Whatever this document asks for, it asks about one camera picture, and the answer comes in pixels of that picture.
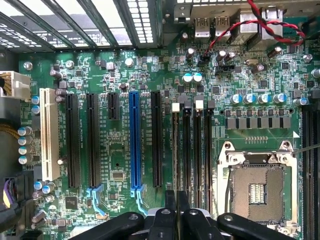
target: blue pcie slot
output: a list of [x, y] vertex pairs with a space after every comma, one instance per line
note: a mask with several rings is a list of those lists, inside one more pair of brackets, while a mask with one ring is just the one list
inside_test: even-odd
[[131, 197], [141, 189], [141, 121], [140, 95], [129, 92]]

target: green circuit board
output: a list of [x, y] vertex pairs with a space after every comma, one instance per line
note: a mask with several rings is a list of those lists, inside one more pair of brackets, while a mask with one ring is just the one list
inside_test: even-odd
[[[212, 208], [210, 214], [213, 218], [218, 215], [215, 207], [220, 199], [214, 190], [221, 182], [217, 182], [216, 167], [217, 159], [222, 146], [230, 141], [237, 151], [276, 151], [282, 141], [289, 141], [294, 149], [302, 147], [302, 121], [300, 108], [293, 105], [295, 94], [307, 97], [311, 88], [318, 88], [318, 82], [311, 76], [311, 71], [320, 65], [320, 44], [317, 41], [306, 41], [297, 48], [281, 45], [282, 53], [274, 58], [267, 57], [267, 51], [245, 51], [243, 46], [230, 46], [225, 43], [215, 46], [212, 61], [208, 66], [198, 67], [198, 58], [186, 61], [186, 49], [193, 47], [196, 55], [202, 54], [208, 47], [204, 43], [193, 43], [192, 40], [181, 43], [176, 39], [171, 45], [163, 49], [145, 50], [116, 50], [116, 51], [87, 51], [87, 52], [62, 52], [62, 53], [35, 53], [21, 54], [19, 58], [19, 72], [31, 77], [32, 96], [39, 95], [40, 88], [54, 89], [54, 78], [50, 76], [50, 70], [54, 65], [59, 65], [59, 71], [64, 74], [68, 84], [67, 91], [78, 95], [79, 106], [79, 158], [81, 184], [78, 188], [68, 187], [67, 164], [60, 167], [61, 177], [54, 181], [55, 191], [53, 202], [46, 202], [44, 198], [36, 200], [37, 211], [47, 212], [46, 225], [42, 228], [45, 237], [51, 239], [67, 239], [81, 232], [100, 224], [108, 219], [116, 217], [128, 211], [139, 211], [137, 200], [131, 197], [131, 164], [130, 164], [130, 117], [129, 117], [129, 92], [138, 91], [140, 95], [140, 121], [141, 121], [141, 175], [144, 190], [142, 191], [141, 207], [148, 211], [152, 208], [163, 207], [165, 204], [165, 190], [183, 190], [183, 120], [179, 119], [179, 166], [177, 171], [182, 177], [177, 179], [173, 160], [173, 113], [172, 103], [179, 103], [182, 99], [193, 103], [195, 97], [202, 99], [204, 103], [214, 101], [215, 108], [211, 117], [211, 166], [212, 166]], [[231, 73], [215, 75], [217, 63], [214, 61], [219, 50], [235, 52], [236, 57], [228, 62], [237, 67]], [[306, 63], [303, 55], [312, 54], [313, 60]], [[127, 67], [125, 60], [133, 59], [133, 66]], [[252, 74], [253, 66], [245, 64], [246, 60], [258, 60], [267, 66], [267, 70], [258, 74]], [[97, 61], [106, 60], [107, 63], [114, 63], [115, 69], [107, 71], [101, 69]], [[66, 62], [73, 61], [74, 68], [67, 69]], [[27, 71], [23, 65], [31, 62], [33, 69]], [[194, 82], [184, 84], [185, 74], [201, 74], [200, 84]], [[119, 84], [125, 83], [126, 90], [119, 88]], [[161, 187], [153, 186], [153, 152], [152, 152], [152, 121], [151, 121], [151, 92], [160, 91], [162, 101], [162, 148], [163, 148], [163, 184]], [[108, 119], [108, 93], [119, 94], [119, 120]], [[88, 131], [87, 131], [87, 109], [86, 94], [98, 94], [99, 101], [99, 139], [101, 156], [101, 183], [103, 191], [100, 193], [101, 201], [98, 207], [106, 213], [99, 215], [93, 208], [92, 198], [87, 197], [88, 184]], [[275, 104], [270, 101], [267, 104], [231, 104], [230, 97], [234, 94], [275, 94], [283, 93], [286, 101], [282, 104]], [[32, 126], [33, 114], [30, 103], [21, 103], [21, 125]], [[59, 156], [63, 158], [67, 154], [66, 145], [66, 107], [64, 103], [58, 106], [56, 120], [59, 125]], [[255, 129], [228, 129], [227, 119], [248, 117], [248, 110], [252, 110], [252, 118], [268, 116], [272, 118], [286, 117], [290, 119], [288, 127], [279, 128], [255, 128]], [[206, 128], [204, 119], [200, 122], [200, 135], [204, 138]], [[194, 121], [191, 118], [190, 127], [190, 162], [194, 164]], [[41, 165], [41, 140], [34, 135], [33, 141], [33, 162], [34, 166]], [[200, 144], [202, 169], [205, 161], [205, 143]], [[297, 155], [297, 230], [295, 237], [303, 239], [303, 193], [302, 193], [302, 158]], [[113, 173], [123, 173], [123, 180], [114, 179]], [[292, 218], [291, 205], [291, 174], [290, 168], [283, 168], [283, 219]], [[228, 180], [228, 174], [224, 174], [224, 181]], [[194, 176], [190, 178], [189, 201], [191, 207], [205, 209], [206, 191], [202, 188], [200, 201], [196, 200], [193, 190]], [[67, 224], [64, 231], [58, 227], [58, 220], [66, 219]]]

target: pci express slot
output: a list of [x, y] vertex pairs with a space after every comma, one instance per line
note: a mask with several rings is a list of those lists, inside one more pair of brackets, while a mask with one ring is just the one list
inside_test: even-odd
[[194, 206], [201, 208], [201, 170], [202, 170], [202, 151], [201, 151], [201, 113], [194, 111], [193, 114], [193, 143], [194, 143]]
[[179, 112], [172, 113], [172, 160], [173, 160], [173, 189], [183, 190], [181, 182]]
[[129, 92], [130, 166], [132, 191], [141, 188], [141, 113], [138, 91]]
[[97, 188], [101, 184], [101, 157], [99, 136], [99, 99], [94, 93], [86, 94], [87, 111], [87, 158], [88, 186]]
[[55, 90], [40, 88], [40, 129], [42, 180], [53, 181], [60, 177], [58, 104]]
[[[302, 109], [302, 147], [320, 143], [320, 112]], [[305, 239], [316, 240], [319, 235], [319, 149], [314, 148], [302, 153], [303, 157], [303, 207]]]
[[65, 96], [66, 158], [69, 188], [80, 186], [80, 143], [78, 96]]
[[117, 92], [110, 92], [107, 96], [108, 101], [108, 119], [109, 120], [119, 120], [119, 93]]
[[211, 166], [211, 146], [212, 146], [212, 112], [207, 110], [204, 117], [204, 144], [205, 144], [205, 189], [206, 193], [206, 206], [205, 209], [211, 214], [212, 210], [212, 166]]
[[183, 189], [185, 190], [189, 201], [191, 200], [190, 186], [191, 186], [191, 154], [190, 154], [190, 117], [191, 112], [189, 109], [183, 110], [182, 117], [182, 134], [183, 134]]
[[162, 111], [159, 91], [151, 92], [151, 124], [153, 186], [156, 188], [161, 187], [163, 184]]

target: white pci slot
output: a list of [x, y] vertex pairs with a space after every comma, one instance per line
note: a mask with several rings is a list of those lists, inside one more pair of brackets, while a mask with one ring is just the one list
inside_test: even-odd
[[40, 88], [41, 162], [42, 180], [53, 181], [60, 177], [58, 104], [55, 90]]

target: motherboard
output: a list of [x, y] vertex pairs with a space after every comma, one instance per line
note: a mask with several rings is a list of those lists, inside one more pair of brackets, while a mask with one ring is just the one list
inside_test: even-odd
[[[299, 24], [302, 18], [287, 18]], [[301, 106], [318, 89], [320, 43], [266, 51], [207, 43], [186, 29], [163, 49], [25, 53], [31, 78], [19, 159], [33, 170], [46, 239], [68, 239], [166, 190], [304, 239]], [[294, 32], [284, 32], [293, 37]]]

